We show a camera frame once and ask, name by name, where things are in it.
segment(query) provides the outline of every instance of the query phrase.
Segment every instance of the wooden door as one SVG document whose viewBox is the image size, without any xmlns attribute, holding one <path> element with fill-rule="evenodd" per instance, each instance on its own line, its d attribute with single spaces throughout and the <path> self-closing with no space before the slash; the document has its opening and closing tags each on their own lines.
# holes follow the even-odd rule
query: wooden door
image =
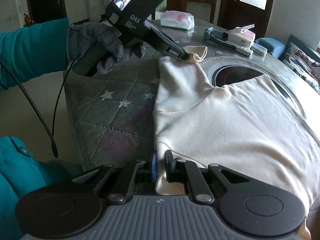
<svg viewBox="0 0 320 240">
<path fill-rule="evenodd" d="M 64 0 L 27 0 L 30 17 L 36 23 L 67 17 Z"/>
<path fill-rule="evenodd" d="M 218 25 L 232 30 L 255 24 L 256 38 L 264 37 L 272 5 L 273 0 L 221 0 Z"/>
</svg>

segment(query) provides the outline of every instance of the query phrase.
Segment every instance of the gloved hand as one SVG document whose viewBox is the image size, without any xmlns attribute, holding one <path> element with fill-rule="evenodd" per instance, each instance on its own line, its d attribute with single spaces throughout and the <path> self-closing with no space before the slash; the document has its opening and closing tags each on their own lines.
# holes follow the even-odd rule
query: gloved hand
<svg viewBox="0 0 320 240">
<path fill-rule="evenodd" d="M 71 24 L 67 30 L 67 61 L 81 59 L 96 41 L 112 53 L 110 57 L 98 63 L 97 69 L 101 75 L 109 73 L 116 65 L 126 62 L 132 52 L 138 58 L 142 58 L 146 52 L 143 43 L 137 43 L 130 48 L 124 47 L 114 30 L 103 23 Z"/>
</svg>

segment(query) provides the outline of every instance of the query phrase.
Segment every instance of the beige garment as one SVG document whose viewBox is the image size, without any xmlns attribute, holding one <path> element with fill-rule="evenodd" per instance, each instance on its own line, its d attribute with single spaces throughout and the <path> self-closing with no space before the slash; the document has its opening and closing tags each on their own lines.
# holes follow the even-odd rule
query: beige garment
<svg viewBox="0 0 320 240">
<path fill-rule="evenodd" d="M 153 112 L 159 194 L 183 193 L 165 181 L 164 153 L 218 163 L 298 196 L 308 214 L 320 193 L 320 141 L 262 75 L 222 88 L 210 85 L 198 64 L 206 47 L 185 47 L 187 61 L 159 60 L 160 84 Z M 299 233 L 310 239 L 302 225 Z"/>
</svg>

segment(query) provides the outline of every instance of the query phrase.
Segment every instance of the gray ribbed panel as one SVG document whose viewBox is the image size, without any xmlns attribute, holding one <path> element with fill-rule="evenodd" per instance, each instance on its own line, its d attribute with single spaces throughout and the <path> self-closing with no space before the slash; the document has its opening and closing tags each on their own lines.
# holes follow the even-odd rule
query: gray ribbed panel
<svg viewBox="0 0 320 240">
<path fill-rule="evenodd" d="M 188 196 L 134 196 L 110 206 L 82 234 L 68 240 L 250 240 L 226 226 L 215 210 L 191 202 Z M 297 236 L 284 237 L 298 239 Z M 38 240 L 26 235 L 22 240 Z"/>
</svg>

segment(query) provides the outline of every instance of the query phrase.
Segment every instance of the black cable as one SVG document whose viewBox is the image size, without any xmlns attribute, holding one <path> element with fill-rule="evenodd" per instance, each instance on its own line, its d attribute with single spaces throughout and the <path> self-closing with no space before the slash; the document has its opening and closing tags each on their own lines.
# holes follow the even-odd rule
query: black cable
<svg viewBox="0 0 320 240">
<path fill-rule="evenodd" d="M 6 65 L 2 62 L 2 60 L 0 60 L 0 64 L 8 72 L 8 74 L 12 77 L 12 79 L 15 81 L 15 83 L 19 86 L 19 88 L 21 89 L 21 91 L 25 95 L 25 97 L 28 99 L 30 105 L 32 106 L 33 110 L 36 112 L 39 120 L 41 121 L 42 125 L 44 126 L 45 130 L 47 131 L 47 134 L 49 135 L 49 137 L 51 139 L 51 148 L 52 148 L 52 152 L 53 152 L 54 157 L 58 158 L 58 149 L 57 149 L 57 145 L 56 145 L 56 143 L 54 141 L 53 135 L 50 132 L 50 130 L 49 130 L 47 124 L 45 123 L 44 119 L 42 118 L 38 108 L 35 105 L 35 103 L 32 101 L 31 97 L 29 96 L 28 92 L 25 90 L 23 85 L 19 82 L 19 80 L 15 77 L 15 75 L 10 71 L 10 69 L 8 69 L 6 67 Z"/>
<path fill-rule="evenodd" d="M 63 89 L 63 86 L 64 86 L 64 83 L 66 82 L 66 79 L 67 79 L 67 76 L 70 72 L 70 70 L 72 69 L 73 65 L 75 63 L 75 60 L 71 63 L 71 66 L 70 68 L 68 69 L 64 79 L 63 79 L 63 82 L 62 82 L 62 85 L 60 87 L 60 91 L 59 91 L 59 94 L 58 94 L 58 97 L 57 97 L 57 101 L 56 101 L 56 106 L 54 107 L 54 112 L 53 112 L 53 119 L 52 119 L 52 136 L 54 136 L 54 122 L 56 120 L 56 113 L 57 113 L 57 108 L 58 108 L 58 103 L 59 103 L 59 99 L 60 99 L 60 95 L 61 95 L 61 92 L 62 92 L 62 89 Z"/>
</svg>

